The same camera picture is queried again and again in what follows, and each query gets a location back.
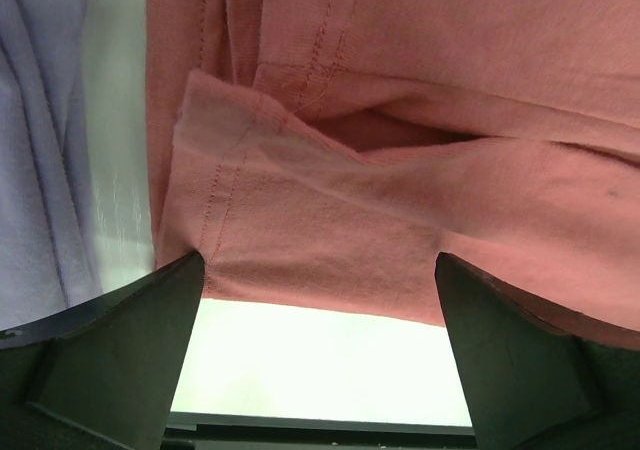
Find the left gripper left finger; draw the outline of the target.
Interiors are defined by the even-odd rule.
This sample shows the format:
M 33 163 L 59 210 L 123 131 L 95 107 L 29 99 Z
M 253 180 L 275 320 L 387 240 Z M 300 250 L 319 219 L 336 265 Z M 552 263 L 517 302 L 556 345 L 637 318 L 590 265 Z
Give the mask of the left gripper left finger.
M 2 448 L 160 448 L 203 286 L 192 252 L 2 331 Z

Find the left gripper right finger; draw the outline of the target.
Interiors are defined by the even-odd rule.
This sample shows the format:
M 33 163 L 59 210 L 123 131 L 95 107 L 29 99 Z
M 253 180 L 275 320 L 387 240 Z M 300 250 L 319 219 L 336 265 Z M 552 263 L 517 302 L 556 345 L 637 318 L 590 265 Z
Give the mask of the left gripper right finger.
M 479 448 L 638 448 L 638 332 L 449 253 L 435 280 Z

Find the pink red t shirt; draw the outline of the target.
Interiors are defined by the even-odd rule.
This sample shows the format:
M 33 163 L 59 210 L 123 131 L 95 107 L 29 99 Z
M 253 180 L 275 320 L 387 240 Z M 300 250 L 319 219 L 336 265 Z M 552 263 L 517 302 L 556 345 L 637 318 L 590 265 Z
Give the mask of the pink red t shirt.
M 639 346 L 639 0 L 146 0 L 155 263 L 439 325 L 458 256 Z

